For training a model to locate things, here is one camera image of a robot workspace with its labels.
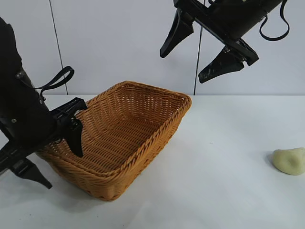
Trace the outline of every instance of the white tabletop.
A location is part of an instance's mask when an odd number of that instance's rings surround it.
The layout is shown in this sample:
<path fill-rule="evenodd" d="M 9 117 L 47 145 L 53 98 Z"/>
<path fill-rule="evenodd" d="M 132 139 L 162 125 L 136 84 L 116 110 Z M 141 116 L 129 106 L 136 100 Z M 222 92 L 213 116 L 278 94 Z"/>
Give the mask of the white tabletop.
<path fill-rule="evenodd" d="M 48 96 L 47 105 L 73 97 Z M 90 197 L 36 155 L 52 189 L 4 173 L 0 228 L 303 229 L 305 174 L 269 161 L 275 149 L 303 146 L 305 96 L 196 96 L 168 145 L 114 202 Z"/>

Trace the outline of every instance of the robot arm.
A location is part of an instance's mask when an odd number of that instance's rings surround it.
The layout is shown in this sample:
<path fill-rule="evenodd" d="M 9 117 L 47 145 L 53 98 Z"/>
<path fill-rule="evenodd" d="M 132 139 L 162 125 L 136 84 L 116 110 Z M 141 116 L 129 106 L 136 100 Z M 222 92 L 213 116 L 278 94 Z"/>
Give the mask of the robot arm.
<path fill-rule="evenodd" d="M 170 33 L 160 50 L 161 57 L 166 57 L 176 45 L 193 33 L 193 22 L 199 23 L 225 47 L 218 56 L 199 73 L 199 80 L 204 83 L 219 75 L 240 71 L 245 61 L 249 66 L 259 57 L 241 38 L 263 18 L 260 34 L 269 41 L 277 41 L 289 33 L 289 24 L 284 18 L 287 0 L 209 0 L 210 7 L 197 0 L 174 0 L 177 8 Z M 287 32 L 270 38 L 262 33 L 267 22 L 267 14 L 282 3 L 281 18 L 288 26 Z"/>
<path fill-rule="evenodd" d="M 65 73 L 68 76 L 56 83 Z M 42 96 L 43 91 L 63 85 L 73 73 L 71 67 L 65 67 L 48 84 L 38 88 L 42 89 L 38 94 L 22 68 L 14 31 L 0 18 L 0 130 L 9 139 L 0 150 L 0 174 L 10 169 L 21 178 L 50 188 L 51 184 L 26 156 L 61 139 L 67 141 L 74 154 L 82 156 L 82 125 L 74 114 L 86 109 L 85 102 L 75 98 L 49 111 Z"/>

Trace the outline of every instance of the woven basket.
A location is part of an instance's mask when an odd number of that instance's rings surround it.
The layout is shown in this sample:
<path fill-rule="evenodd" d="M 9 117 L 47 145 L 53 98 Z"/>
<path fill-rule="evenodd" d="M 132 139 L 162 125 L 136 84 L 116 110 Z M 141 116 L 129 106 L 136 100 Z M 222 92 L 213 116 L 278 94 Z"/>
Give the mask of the woven basket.
<path fill-rule="evenodd" d="M 77 114 L 84 157 L 75 156 L 65 141 L 37 154 L 92 196 L 115 200 L 164 148 L 191 103 L 182 93 L 125 81 Z"/>

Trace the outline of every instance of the play dough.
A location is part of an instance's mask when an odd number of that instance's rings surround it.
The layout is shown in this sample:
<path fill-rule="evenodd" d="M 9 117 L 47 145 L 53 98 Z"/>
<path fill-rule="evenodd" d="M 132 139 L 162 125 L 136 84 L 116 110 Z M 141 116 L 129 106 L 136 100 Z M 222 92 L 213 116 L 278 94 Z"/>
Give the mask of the play dough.
<path fill-rule="evenodd" d="M 300 175 L 305 172 L 305 148 L 278 149 L 273 154 L 273 165 L 284 173 Z"/>

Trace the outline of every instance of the screw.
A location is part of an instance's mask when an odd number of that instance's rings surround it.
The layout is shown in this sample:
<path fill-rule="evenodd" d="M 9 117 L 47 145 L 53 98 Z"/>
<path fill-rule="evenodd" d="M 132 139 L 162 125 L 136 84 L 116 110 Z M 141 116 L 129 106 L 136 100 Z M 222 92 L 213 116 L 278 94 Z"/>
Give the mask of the screw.
<path fill-rule="evenodd" d="M 231 51 L 227 46 L 224 47 L 224 53 L 228 53 L 229 51 Z"/>
<path fill-rule="evenodd" d="M 16 74 L 16 78 L 17 78 L 18 80 L 22 79 L 23 77 L 24 77 L 24 72 L 23 72 L 23 71 L 18 72 L 18 73 Z"/>

